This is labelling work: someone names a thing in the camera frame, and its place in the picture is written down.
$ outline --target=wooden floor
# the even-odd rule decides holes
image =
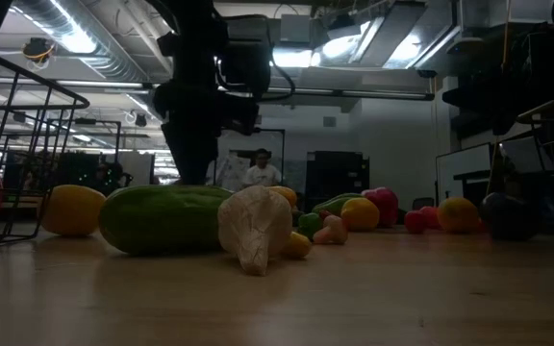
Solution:
[[[258,278],[41,238],[0,247],[0,345],[554,345],[554,239],[358,234]]]

